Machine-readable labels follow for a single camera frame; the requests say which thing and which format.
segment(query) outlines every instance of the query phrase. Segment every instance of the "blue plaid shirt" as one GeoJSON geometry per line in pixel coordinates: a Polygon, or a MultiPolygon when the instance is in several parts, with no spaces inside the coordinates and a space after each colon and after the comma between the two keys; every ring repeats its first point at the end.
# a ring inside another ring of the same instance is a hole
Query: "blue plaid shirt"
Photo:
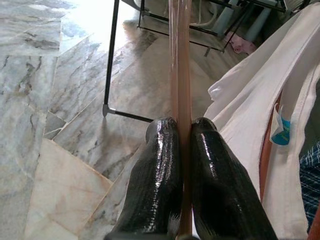
{"type": "Polygon", "coordinates": [[[300,182],[308,232],[320,200],[320,141],[300,157],[300,182]]]}

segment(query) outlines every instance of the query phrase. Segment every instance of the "orange strap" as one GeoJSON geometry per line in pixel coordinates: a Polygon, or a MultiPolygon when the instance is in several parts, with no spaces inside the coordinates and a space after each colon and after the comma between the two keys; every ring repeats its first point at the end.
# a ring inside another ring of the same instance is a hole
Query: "orange strap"
{"type": "MultiPolygon", "coordinates": [[[[278,104],[276,107],[277,111],[279,110],[280,99],[281,99],[281,93],[275,102],[275,104],[278,104]]],[[[261,155],[260,155],[259,184],[260,184],[260,201],[261,202],[263,201],[263,198],[264,198],[267,173],[268,173],[268,166],[269,166],[269,159],[270,159],[270,153],[271,153],[271,147],[272,147],[272,142],[270,142],[270,140],[269,140],[272,117],[273,117],[273,114],[271,113],[270,118],[269,118],[269,122],[268,122],[268,126],[267,126],[265,134],[264,134],[261,155]]]]}

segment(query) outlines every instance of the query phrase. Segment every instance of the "wooden pole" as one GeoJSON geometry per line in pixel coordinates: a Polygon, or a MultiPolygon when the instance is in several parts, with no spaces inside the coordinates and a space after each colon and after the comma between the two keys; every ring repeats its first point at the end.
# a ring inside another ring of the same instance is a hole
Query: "wooden pole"
{"type": "Polygon", "coordinates": [[[192,233],[190,188],[191,91],[189,24],[191,0],[169,0],[171,109],[176,120],[183,168],[180,235],[192,233]]]}

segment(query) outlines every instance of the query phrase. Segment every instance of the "blue tag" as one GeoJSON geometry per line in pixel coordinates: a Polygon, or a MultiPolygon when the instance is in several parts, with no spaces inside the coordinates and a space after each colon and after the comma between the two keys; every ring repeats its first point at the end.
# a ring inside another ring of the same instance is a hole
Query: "blue tag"
{"type": "Polygon", "coordinates": [[[283,131],[274,135],[271,139],[275,144],[278,145],[288,145],[290,141],[290,121],[285,120],[281,117],[283,131]]]}

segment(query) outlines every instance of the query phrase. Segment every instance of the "white cloth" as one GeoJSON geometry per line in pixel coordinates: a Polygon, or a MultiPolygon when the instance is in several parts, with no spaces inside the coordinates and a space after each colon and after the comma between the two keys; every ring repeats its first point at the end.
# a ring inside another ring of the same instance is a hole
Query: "white cloth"
{"type": "Polygon", "coordinates": [[[208,90],[214,102],[204,116],[214,122],[247,169],[257,193],[264,135],[282,91],[283,116],[291,121],[290,142],[272,146],[262,203],[278,238],[307,238],[299,152],[316,98],[319,65],[320,3],[316,3],[290,19],[208,90]]]}

